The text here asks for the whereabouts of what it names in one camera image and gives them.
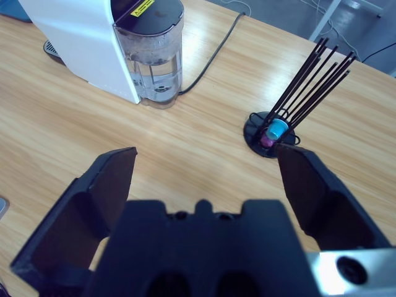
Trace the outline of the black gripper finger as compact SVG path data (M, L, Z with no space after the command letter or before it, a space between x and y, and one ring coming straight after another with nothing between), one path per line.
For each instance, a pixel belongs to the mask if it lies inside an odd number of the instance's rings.
M101 240L123 212L137 150L101 154L71 182L11 263L33 288L83 288Z
M363 206L313 151L287 144L275 149L299 226L321 250L391 248Z

